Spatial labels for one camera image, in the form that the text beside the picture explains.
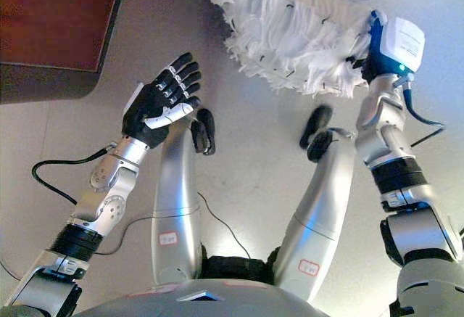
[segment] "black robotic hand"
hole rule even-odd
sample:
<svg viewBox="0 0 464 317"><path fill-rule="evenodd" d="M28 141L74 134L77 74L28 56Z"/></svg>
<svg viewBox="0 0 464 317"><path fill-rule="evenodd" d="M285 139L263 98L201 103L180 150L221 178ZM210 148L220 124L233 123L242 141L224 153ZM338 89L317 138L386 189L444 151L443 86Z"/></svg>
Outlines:
<svg viewBox="0 0 464 317"><path fill-rule="evenodd" d="M201 78L198 63L186 53L167 66L151 83L140 83L124 109L123 134L144 142L150 148L161 144L168 125L199 106Z"/></svg>

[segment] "red wooden surface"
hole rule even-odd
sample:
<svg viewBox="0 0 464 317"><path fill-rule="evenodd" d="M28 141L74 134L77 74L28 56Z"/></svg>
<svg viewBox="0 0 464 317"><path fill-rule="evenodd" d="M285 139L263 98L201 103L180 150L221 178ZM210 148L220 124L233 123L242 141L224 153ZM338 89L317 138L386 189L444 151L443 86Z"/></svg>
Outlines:
<svg viewBox="0 0 464 317"><path fill-rule="evenodd" d="M0 61L95 71L115 0L0 0Z"/></svg>

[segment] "black band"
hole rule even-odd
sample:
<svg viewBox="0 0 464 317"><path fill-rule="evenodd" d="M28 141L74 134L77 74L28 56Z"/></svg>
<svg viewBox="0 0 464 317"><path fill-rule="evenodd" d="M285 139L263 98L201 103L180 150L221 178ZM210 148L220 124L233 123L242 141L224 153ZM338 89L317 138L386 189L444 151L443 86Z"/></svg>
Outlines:
<svg viewBox="0 0 464 317"><path fill-rule="evenodd" d="M386 254L389 256L391 261L402 267L405 262L401 258L398 248L394 243L393 235L390 231L390 226L387 219L380 223L380 232L382 234L382 239L384 240Z"/></svg>
<svg viewBox="0 0 464 317"><path fill-rule="evenodd" d="M413 157L389 161L372 169L372 175L381 194L427 184L421 168Z"/></svg>
<svg viewBox="0 0 464 317"><path fill-rule="evenodd" d="M95 231L67 224L58 234L50 250L79 260L89 261L102 240L103 236Z"/></svg>
<svg viewBox="0 0 464 317"><path fill-rule="evenodd" d="M405 255L405 264L420 259L442 259L453 263L451 255L446 250L439 248L427 248L424 250L412 250Z"/></svg>

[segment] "silver robot leg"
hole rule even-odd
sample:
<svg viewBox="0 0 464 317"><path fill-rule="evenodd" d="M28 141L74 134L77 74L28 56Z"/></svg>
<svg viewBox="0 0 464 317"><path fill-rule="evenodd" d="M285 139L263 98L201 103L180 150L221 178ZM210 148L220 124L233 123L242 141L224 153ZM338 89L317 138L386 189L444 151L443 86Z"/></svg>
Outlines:
<svg viewBox="0 0 464 317"><path fill-rule="evenodd" d="M273 265L275 285L308 302L318 293L339 242L355 157L348 132L328 131L330 144L290 220Z"/></svg>
<svg viewBox="0 0 464 317"><path fill-rule="evenodd" d="M172 124L162 150L152 221L156 284L195 279L201 272L200 210L190 122L183 119Z"/></svg>

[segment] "humanoid robot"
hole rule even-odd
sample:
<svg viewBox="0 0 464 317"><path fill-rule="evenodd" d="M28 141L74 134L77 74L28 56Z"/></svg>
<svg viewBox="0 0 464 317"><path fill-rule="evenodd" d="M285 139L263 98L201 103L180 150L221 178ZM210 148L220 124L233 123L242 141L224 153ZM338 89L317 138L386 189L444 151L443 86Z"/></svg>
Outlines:
<svg viewBox="0 0 464 317"><path fill-rule="evenodd" d="M310 302L336 250L356 150L372 172L388 214L381 222L386 253L402 268L390 316L462 316L462 239L440 214L439 201L402 133L406 110L417 115L410 82L421 63L425 38L411 22L387 22L378 12L373 13L370 33L369 55L362 63L369 94L360 108L357 138L353 142L350 132L328 127L330 108L314 111L300 145L317 168L282 245L266 263L208 258L202 246L193 156L214 153L214 120L207 110L200 110L196 119L187 117L199 106L191 95L199 89L201 75L191 54L184 54L153 82L138 86L125 108L123 137L101 151L104 158L91 174L91 188L0 316L73 313L82 292L76 282L123 217L139 165L162 142L152 220L156 286L77 316L327 316Z"/></svg>

